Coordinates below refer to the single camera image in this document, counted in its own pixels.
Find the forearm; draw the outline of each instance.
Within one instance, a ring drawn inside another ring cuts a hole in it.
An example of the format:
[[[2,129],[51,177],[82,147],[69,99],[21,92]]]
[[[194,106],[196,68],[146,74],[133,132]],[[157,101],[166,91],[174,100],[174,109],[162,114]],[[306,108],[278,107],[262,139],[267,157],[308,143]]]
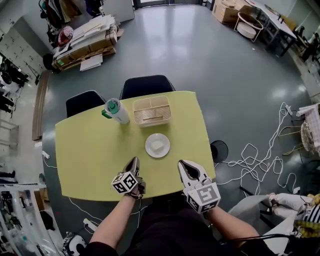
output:
[[[135,199],[125,195],[113,211],[101,222],[94,232],[91,242],[101,242],[116,248],[120,241],[135,205]]]
[[[227,240],[259,236],[250,224],[230,215],[217,206],[208,212],[207,217]],[[239,247],[243,243],[239,242],[236,245]]]

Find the chair backrest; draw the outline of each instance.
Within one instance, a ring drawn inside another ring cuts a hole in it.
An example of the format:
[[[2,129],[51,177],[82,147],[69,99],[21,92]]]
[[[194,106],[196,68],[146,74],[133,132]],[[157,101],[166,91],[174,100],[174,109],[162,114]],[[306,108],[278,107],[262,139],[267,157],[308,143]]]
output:
[[[138,96],[173,92],[176,89],[164,75],[134,77],[125,81],[120,100]]]
[[[83,111],[104,105],[106,100],[95,90],[88,90],[73,96],[65,102],[66,117],[72,117]]]

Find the yellow tablecloth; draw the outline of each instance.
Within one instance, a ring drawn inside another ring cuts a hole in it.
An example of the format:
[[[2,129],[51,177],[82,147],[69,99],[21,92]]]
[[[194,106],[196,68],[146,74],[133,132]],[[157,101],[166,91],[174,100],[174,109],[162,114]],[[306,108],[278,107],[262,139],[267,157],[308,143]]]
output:
[[[168,124],[140,128],[134,121],[133,102],[150,95],[124,99],[130,122],[120,124],[101,115],[98,106],[71,116],[55,125],[55,152],[62,194],[67,197],[118,201],[111,186],[113,178],[133,157],[140,160],[140,173],[146,182],[144,198],[161,196],[184,188],[179,171],[181,159],[202,165],[214,178],[210,143],[196,94],[174,91],[166,95],[171,108]],[[170,140],[169,153],[152,158],[145,150],[149,135],[162,133]]]

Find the basket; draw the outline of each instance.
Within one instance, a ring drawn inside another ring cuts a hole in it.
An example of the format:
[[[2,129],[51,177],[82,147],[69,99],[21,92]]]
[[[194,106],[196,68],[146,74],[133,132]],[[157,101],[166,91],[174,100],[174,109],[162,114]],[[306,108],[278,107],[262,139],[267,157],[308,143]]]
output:
[[[169,99],[167,96],[138,99],[133,102],[134,121],[140,127],[167,124],[171,118]]]

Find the black shirt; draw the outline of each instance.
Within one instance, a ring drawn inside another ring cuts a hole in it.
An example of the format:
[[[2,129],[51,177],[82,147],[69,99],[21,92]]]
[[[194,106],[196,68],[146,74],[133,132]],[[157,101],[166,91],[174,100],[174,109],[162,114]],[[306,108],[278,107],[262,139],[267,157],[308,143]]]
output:
[[[117,256],[115,249],[92,242],[81,256]],[[273,256],[263,240],[251,240],[239,249],[221,245],[204,222],[166,216],[149,226],[140,226],[124,256]]]

